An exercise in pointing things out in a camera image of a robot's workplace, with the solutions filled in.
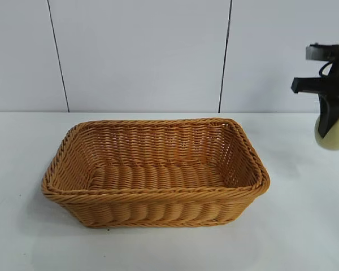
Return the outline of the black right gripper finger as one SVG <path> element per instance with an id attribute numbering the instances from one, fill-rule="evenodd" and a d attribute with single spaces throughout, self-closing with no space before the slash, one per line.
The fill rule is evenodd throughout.
<path id="1" fill-rule="evenodd" d="M 319 95 L 320 120 L 318 132 L 324 138 L 339 120 L 339 97 Z"/>

